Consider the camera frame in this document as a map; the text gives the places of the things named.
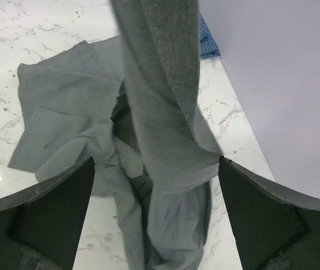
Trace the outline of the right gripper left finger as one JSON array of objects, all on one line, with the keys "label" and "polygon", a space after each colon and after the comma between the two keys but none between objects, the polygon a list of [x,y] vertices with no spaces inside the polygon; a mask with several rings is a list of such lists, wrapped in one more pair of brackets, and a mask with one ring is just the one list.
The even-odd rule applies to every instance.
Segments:
[{"label": "right gripper left finger", "polygon": [[72,269],[93,181],[89,157],[0,198],[0,269]]}]

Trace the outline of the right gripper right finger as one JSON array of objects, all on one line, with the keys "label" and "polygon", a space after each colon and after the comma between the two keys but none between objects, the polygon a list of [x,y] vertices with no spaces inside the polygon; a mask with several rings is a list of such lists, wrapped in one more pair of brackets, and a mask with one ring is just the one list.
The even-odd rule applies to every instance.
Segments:
[{"label": "right gripper right finger", "polygon": [[320,269],[320,199],[224,156],[219,183],[243,269]]}]

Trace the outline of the grey long sleeve shirt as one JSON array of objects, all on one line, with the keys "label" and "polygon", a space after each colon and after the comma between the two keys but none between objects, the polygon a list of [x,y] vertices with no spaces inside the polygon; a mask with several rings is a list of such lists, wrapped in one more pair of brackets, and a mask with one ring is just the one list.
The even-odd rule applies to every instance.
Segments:
[{"label": "grey long sleeve shirt", "polygon": [[120,34],[17,70],[9,167],[43,181],[93,157],[130,269],[198,269],[221,155],[198,104],[198,1],[112,1]]}]

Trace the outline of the blue checked folded shirt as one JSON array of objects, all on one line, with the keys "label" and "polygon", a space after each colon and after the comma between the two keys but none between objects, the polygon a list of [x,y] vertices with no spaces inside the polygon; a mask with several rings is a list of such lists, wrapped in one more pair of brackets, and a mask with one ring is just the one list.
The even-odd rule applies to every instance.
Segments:
[{"label": "blue checked folded shirt", "polygon": [[200,14],[200,57],[209,59],[219,57],[220,50],[202,16]]}]

